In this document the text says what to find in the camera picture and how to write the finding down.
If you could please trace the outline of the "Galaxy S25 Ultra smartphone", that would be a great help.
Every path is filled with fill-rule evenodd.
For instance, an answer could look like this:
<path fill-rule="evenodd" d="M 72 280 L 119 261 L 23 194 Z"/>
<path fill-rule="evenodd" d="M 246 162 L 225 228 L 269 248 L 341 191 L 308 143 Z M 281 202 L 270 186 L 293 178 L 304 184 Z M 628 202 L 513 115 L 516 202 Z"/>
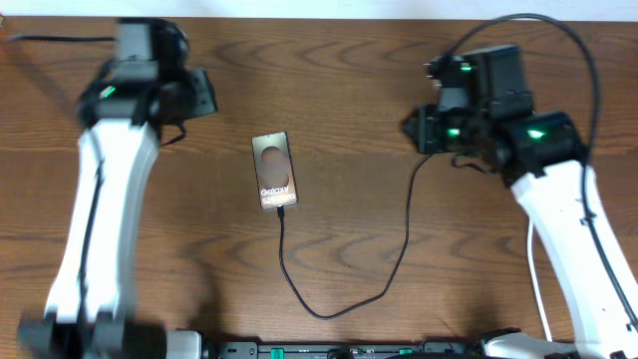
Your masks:
<path fill-rule="evenodd" d="M 298 193 L 286 132 L 251 139 L 260 206 L 263 209 L 295 204 Z"/>

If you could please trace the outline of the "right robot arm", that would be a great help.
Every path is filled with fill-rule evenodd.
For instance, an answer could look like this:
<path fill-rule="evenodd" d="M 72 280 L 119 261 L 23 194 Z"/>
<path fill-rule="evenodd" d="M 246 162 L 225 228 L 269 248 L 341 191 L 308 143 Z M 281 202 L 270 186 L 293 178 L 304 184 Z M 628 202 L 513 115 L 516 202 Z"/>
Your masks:
<path fill-rule="evenodd" d="M 496 358 L 633 358 L 637 354 L 637 282 L 604 211 L 593 168 L 573 122 L 538 114 L 519 49 L 512 45 L 435 58 L 439 87 L 404 133 L 424 155 L 481 158 L 498 175 L 541 239 L 562 289 L 574 339 L 540 340 L 517 330 L 485 337 Z"/>

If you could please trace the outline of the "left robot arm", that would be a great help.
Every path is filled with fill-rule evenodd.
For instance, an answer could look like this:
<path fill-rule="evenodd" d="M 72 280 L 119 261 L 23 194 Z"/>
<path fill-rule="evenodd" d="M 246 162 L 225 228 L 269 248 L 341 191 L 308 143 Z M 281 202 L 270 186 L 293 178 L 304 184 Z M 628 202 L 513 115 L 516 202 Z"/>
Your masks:
<path fill-rule="evenodd" d="M 66 250 L 43 317 L 19 323 L 37 358 L 203 358 L 202 336 L 135 317 L 135 260 L 147 182 L 166 126 L 215 113 L 188 41 L 159 18 L 123 18 L 116 51 L 81 95 L 80 171 Z"/>

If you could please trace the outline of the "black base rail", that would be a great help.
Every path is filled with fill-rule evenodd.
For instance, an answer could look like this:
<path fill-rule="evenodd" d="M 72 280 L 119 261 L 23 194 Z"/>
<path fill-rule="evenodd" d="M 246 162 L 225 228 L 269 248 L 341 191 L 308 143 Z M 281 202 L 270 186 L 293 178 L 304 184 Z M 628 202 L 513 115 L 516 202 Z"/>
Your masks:
<path fill-rule="evenodd" d="M 421 344 L 299 344 L 256 342 L 205 343 L 203 359 L 385 359 L 385 358 L 485 358 L 480 349 L 462 342 L 435 341 Z"/>

